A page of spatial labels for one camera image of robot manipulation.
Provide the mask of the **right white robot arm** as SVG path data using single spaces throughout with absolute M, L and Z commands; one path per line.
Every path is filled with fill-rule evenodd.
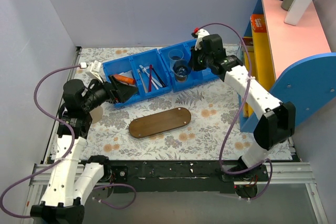
M 284 142 L 295 132 L 296 108 L 293 103 L 283 103 L 271 95 L 250 74 L 241 60 L 228 56 L 218 34 L 209 34 L 204 29 L 192 33 L 196 43 L 191 47 L 188 65 L 193 71 L 209 68 L 225 84 L 232 87 L 241 101 L 252 107 L 258 123 L 253 135 L 255 143 L 238 160 L 238 165 L 223 173 L 238 175 L 242 180 L 251 180 L 268 157 L 271 149 Z

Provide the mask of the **dark smoked plastic cup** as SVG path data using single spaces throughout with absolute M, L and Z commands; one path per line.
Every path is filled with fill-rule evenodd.
M 191 68 L 185 60 L 178 61 L 173 67 L 175 80 L 178 82 L 185 82 L 191 73 Z

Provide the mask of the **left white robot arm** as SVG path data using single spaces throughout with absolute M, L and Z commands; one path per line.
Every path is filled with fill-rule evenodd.
M 80 155 L 92 124 L 91 111 L 105 102 L 125 103 L 138 92 L 137 87 L 109 76 L 109 81 L 93 79 L 86 87 L 79 79 L 63 86 L 64 103 L 58 114 L 63 121 L 57 130 L 57 154 L 50 179 L 40 203 L 30 216 L 35 223 L 82 223 L 85 202 L 97 183 L 112 183 L 128 172 L 112 166 L 103 155 L 91 156 L 80 176 Z

